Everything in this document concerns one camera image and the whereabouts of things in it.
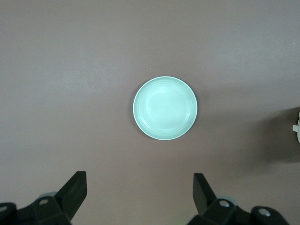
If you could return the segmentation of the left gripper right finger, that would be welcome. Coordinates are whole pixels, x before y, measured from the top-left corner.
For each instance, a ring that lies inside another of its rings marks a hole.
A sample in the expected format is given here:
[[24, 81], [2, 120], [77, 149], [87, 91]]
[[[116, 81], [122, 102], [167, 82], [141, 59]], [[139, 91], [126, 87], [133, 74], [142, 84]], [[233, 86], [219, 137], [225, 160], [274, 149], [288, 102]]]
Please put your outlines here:
[[275, 209], [255, 206], [246, 212], [232, 201], [218, 198], [204, 174], [193, 176], [193, 200], [198, 214], [189, 225], [287, 225], [286, 219]]

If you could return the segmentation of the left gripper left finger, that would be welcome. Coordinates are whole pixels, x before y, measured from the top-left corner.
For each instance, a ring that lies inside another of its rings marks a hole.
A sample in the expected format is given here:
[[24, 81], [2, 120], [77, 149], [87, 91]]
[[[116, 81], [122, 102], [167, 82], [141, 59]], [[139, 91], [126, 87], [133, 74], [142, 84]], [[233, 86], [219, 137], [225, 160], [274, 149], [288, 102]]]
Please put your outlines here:
[[77, 171], [54, 195], [44, 196], [22, 209], [13, 202], [0, 204], [2, 225], [70, 225], [87, 196], [85, 171]]

